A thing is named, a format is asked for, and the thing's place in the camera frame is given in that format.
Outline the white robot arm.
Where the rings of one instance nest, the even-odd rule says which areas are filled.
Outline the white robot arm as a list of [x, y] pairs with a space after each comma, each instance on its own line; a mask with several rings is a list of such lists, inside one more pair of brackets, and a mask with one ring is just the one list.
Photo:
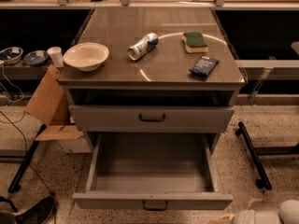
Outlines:
[[207, 224], [299, 224], [299, 201], [283, 202], [277, 210], [242, 210], [209, 221]]

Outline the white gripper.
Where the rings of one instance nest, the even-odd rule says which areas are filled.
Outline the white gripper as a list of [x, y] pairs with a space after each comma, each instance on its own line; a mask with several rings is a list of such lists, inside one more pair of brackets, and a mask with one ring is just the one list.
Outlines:
[[282, 224], [276, 211], [242, 210], [210, 220], [208, 224]]

